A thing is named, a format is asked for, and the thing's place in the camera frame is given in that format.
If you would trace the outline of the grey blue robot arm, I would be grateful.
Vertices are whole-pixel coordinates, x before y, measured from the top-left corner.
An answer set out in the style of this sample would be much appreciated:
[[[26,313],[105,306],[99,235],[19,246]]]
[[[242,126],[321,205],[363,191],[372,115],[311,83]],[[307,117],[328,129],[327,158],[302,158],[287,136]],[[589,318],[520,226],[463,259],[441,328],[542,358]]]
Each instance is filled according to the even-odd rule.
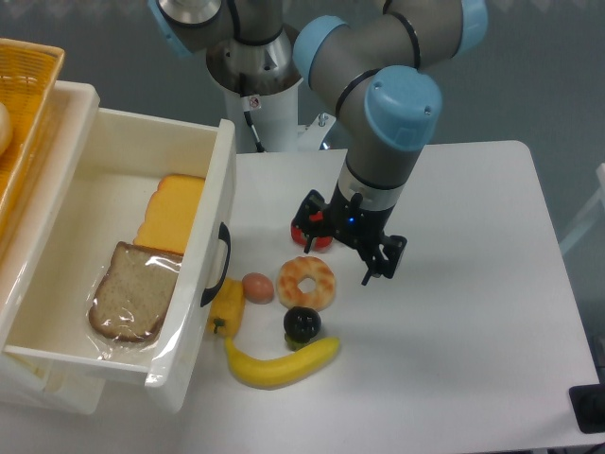
[[[294,149],[298,87],[322,100],[353,142],[332,198],[311,191],[292,225],[306,247],[334,238],[358,252],[368,277],[392,277],[406,240],[384,229],[441,113],[441,91],[425,69],[482,41],[485,3],[388,1],[362,27],[322,16],[299,30],[279,1],[149,8],[178,53],[205,53],[242,150]]]

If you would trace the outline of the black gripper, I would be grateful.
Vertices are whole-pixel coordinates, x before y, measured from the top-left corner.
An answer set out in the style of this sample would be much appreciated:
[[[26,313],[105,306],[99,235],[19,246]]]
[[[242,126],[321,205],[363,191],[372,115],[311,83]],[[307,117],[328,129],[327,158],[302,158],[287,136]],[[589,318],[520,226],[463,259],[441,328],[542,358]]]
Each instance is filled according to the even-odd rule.
[[[333,238],[359,250],[367,266],[361,281],[366,286],[371,278],[391,279],[397,271],[407,245],[404,236],[388,236],[384,230],[393,207],[370,210],[358,192],[347,199],[338,186],[328,204],[312,189],[302,200],[294,217],[294,242],[304,253],[329,247]]]

